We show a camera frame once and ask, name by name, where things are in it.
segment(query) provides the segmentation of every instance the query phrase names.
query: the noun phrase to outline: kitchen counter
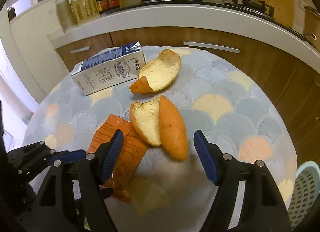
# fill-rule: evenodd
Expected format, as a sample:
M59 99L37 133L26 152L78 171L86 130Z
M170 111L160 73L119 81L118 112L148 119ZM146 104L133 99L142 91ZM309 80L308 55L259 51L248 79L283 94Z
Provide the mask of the kitchen counter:
M144 27L193 27L249 37L297 57L320 73L320 54L294 31L248 11L216 4L154 4L132 6L104 14L86 24L49 35L54 49L95 35Z

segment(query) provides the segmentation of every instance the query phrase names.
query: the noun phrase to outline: tablecloth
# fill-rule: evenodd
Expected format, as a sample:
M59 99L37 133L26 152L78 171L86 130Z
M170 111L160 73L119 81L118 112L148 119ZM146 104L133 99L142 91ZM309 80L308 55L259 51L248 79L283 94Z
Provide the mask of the tablecloth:
M182 58L180 72L169 88L156 93L132 94L128 81L83 96L70 75L43 100L34 113L23 145L44 140L57 151L87 150L95 131L109 114L130 121L133 101L146 102L163 94L179 109L188 134L189 159L171 160L162 148L150 148L142 159L132 186L149 197L131 204L109 198L106 205L120 232L199 231L217 187L208 181L193 145L201 129L210 143L240 161L263 160L288 208L294 188L297 157L287 129L275 107L246 74L226 60L204 50L185 47L143 47L146 62L172 49ZM48 169L30 184L38 191ZM75 197L80 197L77 183ZM237 224L244 183L230 228Z

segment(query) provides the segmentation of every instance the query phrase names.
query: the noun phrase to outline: wooden cabinet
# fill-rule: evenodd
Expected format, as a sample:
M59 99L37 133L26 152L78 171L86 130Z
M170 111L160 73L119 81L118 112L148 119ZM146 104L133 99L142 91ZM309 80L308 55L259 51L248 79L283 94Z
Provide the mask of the wooden cabinet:
M110 34L105 33L67 44L59 47L56 51L68 70L71 71L78 62L82 62L101 50L113 46Z
M57 51L68 69L72 70L76 63L102 49L135 41L142 46L183 46L184 41L193 41L239 49L240 53L233 53L195 46L226 59L251 77L281 115L296 148L298 163L314 160L320 164L320 74L278 48L215 30L149 27L86 38L60 47ZM87 46L89 49L77 51Z
M295 145L298 164L320 164L320 74L299 61L298 70L276 104Z
M204 42L237 48L240 53L201 48L216 54L252 78L276 104L298 68L294 56L266 43L244 36L188 27L150 27L112 32L115 46L139 41L141 45L183 46L183 41Z

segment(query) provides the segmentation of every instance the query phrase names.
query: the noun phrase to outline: yellow basket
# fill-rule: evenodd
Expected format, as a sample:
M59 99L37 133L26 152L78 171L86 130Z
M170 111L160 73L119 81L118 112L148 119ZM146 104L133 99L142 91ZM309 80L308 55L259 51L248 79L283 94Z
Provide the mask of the yellow basket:
M76 0L71 1L70 5L78 24L81 24L90 18L99 15L96 0Z

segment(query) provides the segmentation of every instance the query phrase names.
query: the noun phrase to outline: drawer handle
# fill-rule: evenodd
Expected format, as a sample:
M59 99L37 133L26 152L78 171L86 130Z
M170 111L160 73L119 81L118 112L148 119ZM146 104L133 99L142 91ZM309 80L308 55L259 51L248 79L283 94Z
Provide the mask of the drawer handle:
M85 47L82 47L80 49L72 50L72 51L70 51L70 53L71 54L75 54L75 53L83 52L83 51L87 51L87 50L90 50L90 46L85 46Z
M314 39L315 41L318 40L317 36L314 33L308 33L308 34L303 34L302 36L308 36L310 35L312 39Z
M210 44L210 43L184 41L183 45L211 48L211 49L217 49L217 50L222 50L222 51L227 51L227 52L232 52L232 53L237 53L237 54L240 53L239 49L228 47L228 46L223 46L223 45L214 45L214 44Z
M314 82L318 87L320 87L320 76L319 75L314 79Z

